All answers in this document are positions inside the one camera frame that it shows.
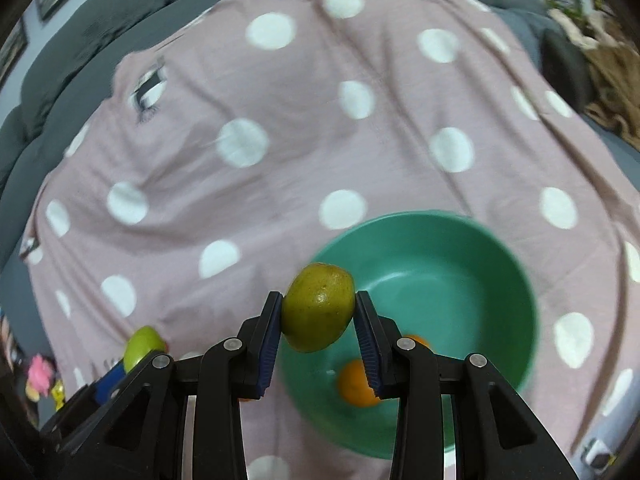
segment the yellow-green fruit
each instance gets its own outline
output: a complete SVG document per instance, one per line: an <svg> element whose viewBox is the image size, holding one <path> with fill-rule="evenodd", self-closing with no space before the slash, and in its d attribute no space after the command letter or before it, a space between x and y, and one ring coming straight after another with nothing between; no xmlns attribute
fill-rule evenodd
<svg viewBox="0 0 640 480"><path fill-rule="evenodd" d="M128 374L153 350L166 352L166 343L158 332L150 326L143 326L136 330L124 349L124 357L122 358L124 371Z"/></svg>
<svg viewBox="0 0 640 480"><path fill-rule="evenodd" d="M353 278L344 269L309 264L293 280L282 302L282 333L298 352L316 352L336 341L355 306Z"/></svg>

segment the pink blanket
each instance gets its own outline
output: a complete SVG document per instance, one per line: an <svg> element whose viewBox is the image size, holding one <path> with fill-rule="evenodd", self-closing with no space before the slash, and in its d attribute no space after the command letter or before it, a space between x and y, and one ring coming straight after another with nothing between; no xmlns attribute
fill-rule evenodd
<svg viewBox="0 0 640 480"><path fill-rule="evenodd" d="M534 285L526 399L570 452L638 369L639 205L475 0L224 0L120 63L40 190L24 256L70 395L142 325L175 358L234 335L361 221L473 216ZM250 480L388 477L316 433L277 373L242 416Z"/></svg>

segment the orange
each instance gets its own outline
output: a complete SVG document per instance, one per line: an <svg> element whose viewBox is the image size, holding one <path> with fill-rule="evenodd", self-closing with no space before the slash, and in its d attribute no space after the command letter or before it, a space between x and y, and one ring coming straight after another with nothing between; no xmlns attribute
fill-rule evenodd
<svg viewBox="0 0 640 480"><path fill-rule="evenodd" d="M345 402L357 408L369 408L380 402L367 383L362 359L354 359L340 370L338 392Z"/></svg>
<svg viewBox="0 0 640 480"><path fill-rule="evenodd" d="M410 337L414 341L417 341L418 343L425 345L427 348L431 348L431 345L429 343L427 343L427 340L425 338L423 338L423 337L420 337L419 335L410 334L410 335L405 336L405 337Z"/></svg>

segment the metal screw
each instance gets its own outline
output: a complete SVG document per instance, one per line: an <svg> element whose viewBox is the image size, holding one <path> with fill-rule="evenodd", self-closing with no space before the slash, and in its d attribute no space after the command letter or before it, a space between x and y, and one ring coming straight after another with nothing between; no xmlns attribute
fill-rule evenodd
<svg viewBox="0 0 640 480"><path fill-rule="evenodd" d="M396 341L396 344L402 350L413 350L415 348L415 341L410 337L401 337Z"/></svg>
<svg viewBox="0 0 640 480"><path fill-rule="evenodd" d="M469 358L469 362L473 366L477 366L478 368L482 368L486 364L486 357L484 357L482 354L473 354Z"/></svg>
<svg viewBox="0 0 640 480"><path fill-rule="evenodd" d="M230 339L227 339L223 346L225 347L225 350L229 350L232 352L233 350L239 350L242 348L242 341L240 341L237 337L232 337Z"/></svg>
<svg viewBox="0 0 640 480"><path fill-rule="evenodd" d="M152 365L154 366L154 368L158 368L159 370L161 370L162 368L167 368L170 362L171 359L169 359L169 356L162 354L154 357Z"/></svg>

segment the bowl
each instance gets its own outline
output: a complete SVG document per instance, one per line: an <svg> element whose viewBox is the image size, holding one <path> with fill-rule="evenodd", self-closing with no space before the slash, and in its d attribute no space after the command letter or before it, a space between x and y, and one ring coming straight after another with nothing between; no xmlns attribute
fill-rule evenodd
<svg viewBox="0 0 640 480"><path fill-rule="evenodd" d="M348 270L381 316L403 335L419 335L437 354L484 354L516 390L531 368L536 303L517 259L479 223L443 211L403 212L344 232L314 258ZM359 358L353 322L328 348L301 354L283 339L280 365L295 405L332 442L391 459L398 401L356 408L338 394L341 368ZM444 445L454 445L449 397L443 396Z"/></svg>

